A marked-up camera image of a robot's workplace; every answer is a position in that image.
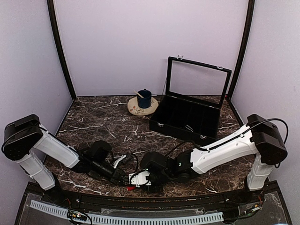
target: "floral patterned plate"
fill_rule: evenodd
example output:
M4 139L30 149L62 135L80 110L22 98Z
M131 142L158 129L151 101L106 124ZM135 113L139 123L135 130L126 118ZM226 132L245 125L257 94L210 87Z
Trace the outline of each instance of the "floral patterned plate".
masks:
M142 109L137 104L137 97L134 97L128 101L127 109L128 111L135 116L146 116L155 112L158 107L158 101L152 97L151 106L147 109Z

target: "box lid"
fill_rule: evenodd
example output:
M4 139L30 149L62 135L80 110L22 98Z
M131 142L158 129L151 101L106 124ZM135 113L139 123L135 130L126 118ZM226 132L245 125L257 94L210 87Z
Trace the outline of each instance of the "box lid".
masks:
M230 76L229 69L170 56L165 93L220 109Z

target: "black box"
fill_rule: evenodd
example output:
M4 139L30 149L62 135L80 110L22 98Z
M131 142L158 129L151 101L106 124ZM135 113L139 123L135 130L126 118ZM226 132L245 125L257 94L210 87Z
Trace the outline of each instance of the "black box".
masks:
M175 68L180 68L175 73L172 72L174 63L176 64ZM175 89L182 89L181 84L188 81L187 70L190 70L190 74L195 72L196 75L200 72L202 80L208 81L213 86L210 88L208 85L203 85L203 82L199 82L199 80L194 82L203 86L203 92L213 92L215 87L218 86L220 94L194 96L190 94L192 88L194 87L195 90L199 90L198 87L193 86L194 84L181 90L180 94L170 91L171 72L172 74L179 74L179 79L181 79ZM229 69L169 57L166 95L150 119L150 130L182 140L193 140L202 146L214 142L218 132L221 107L230 76L231 70ZM218 79L216 80L216 77L222 77L222 82Z

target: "blue mug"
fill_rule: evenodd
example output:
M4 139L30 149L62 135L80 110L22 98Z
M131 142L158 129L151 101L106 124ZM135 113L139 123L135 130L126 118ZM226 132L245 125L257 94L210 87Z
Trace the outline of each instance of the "blue mug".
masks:
M147 109L151 106L151 96L152 93L149 90L140 90L138 91L140 95L142 95L144 98L141 98L140 96L137 96L137 105L142 109Z

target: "black marble surface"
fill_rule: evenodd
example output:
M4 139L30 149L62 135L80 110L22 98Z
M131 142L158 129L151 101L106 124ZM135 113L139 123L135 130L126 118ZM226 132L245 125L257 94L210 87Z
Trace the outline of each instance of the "black marble surface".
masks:
M127 110L127 102L132 96L79 97L71 107L58 137L82 149L94 141L104 140L112 145L115 157L129 151L139 160L147 151L165 154L178 143L173 137L149 130L150 116L134 116ZM218 138L225 137L239 128L233 112L225 101L221 110ZM189 145L179 148L171 157L186 150ZM188 183L170 182L164 192L151 194L136 188L127 191L104 178L95 179L86 174L77 174L65 168L60 162L47 157L46 167L54 172L63 189L97 195L127 197L176 197L219 193L243 188L243 181L251 170L254 156L241 157L220 165ZM121 167L127 173L135 169L135 161Z

